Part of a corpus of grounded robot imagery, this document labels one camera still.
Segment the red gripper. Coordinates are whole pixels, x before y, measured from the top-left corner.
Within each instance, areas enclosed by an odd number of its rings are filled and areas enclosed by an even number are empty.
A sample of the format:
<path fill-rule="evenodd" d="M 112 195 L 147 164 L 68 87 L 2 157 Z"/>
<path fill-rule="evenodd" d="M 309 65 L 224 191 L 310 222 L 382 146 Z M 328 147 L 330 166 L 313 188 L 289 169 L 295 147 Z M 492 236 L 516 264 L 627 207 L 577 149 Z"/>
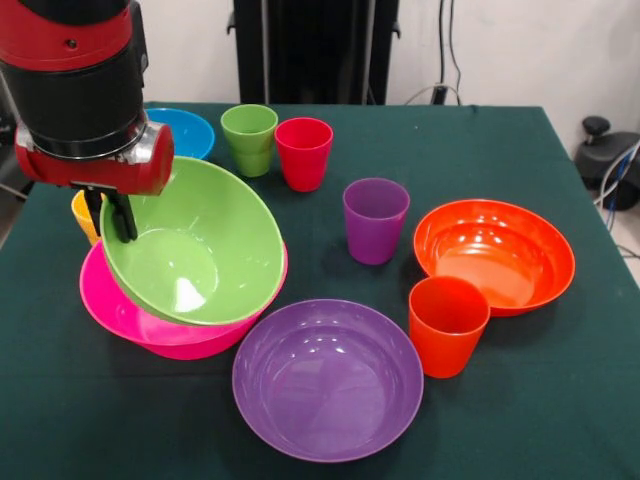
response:
<path fill-rule="evenodd" d="M 128 243 L 136 240 L 138 233 L 127 195 L 160 194 L 171 174 L 174 141 L 169 126 L 149 122 L 138 141 L 124 151 L 103 158 L 72 161 L 39 150 L 26 127 L 20 125 L 15 135 L 15 153 L 22 171 L 34 181 L 117 191 L 107 193 L 107 198 L 113 207 L 112 219 L 118 238 Z M 95 189 L 84 189 L 83 194 L 94 230 L 100 236 L 103 194 Z"/>

